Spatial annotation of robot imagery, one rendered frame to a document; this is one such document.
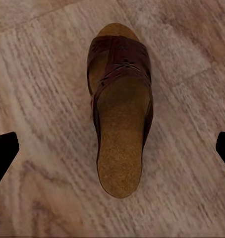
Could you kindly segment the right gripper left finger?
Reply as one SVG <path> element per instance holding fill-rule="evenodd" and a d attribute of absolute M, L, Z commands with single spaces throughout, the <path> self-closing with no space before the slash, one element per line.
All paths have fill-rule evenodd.
<path fill-rule="evenodd" d="M 19 143 L 15 132 L 0 135 L 0 181 L 19 152 Z"/>

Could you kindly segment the sandal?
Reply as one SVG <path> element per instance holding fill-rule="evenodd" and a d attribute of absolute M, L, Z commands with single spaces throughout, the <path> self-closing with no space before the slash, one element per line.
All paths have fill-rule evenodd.
<path fill-rule="evenodd" d="M 92 40 L 87 84 L 100 184 L 111 196 L 127 198 L 139 184 L 153 121 L 149 53 L 129 27 L 110 23 Z"/>

